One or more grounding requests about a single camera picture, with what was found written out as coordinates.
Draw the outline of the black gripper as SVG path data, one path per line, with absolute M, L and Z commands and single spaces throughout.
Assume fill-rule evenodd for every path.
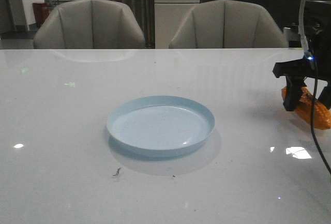
M 273 74 L 276 78 L 285 76 L 286 93 L 283 106 L 286 111 L 294 111 L 303 95 L 302 87 L 305 87 L 304 77 L 314 78 L 318 72 L 318 79 L 327 81 L 322 89 L 318 101 L 326 109 L 331 108 L 331 84 L 330 84 L 330 60 L 314 57 L 301 58 L 293 61 L 275 63 Z

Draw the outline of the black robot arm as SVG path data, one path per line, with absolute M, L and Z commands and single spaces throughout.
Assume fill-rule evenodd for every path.
M 276 78 L 285 76 L 287 92 L 283 106 L 294 111 L 303 95 L 304 78 L 327 82 L 318 101 L 330 109 L 330 1 L 306 1 L 304 31 L 308 41 L 308 54 L 301 59 L 276 63 Z

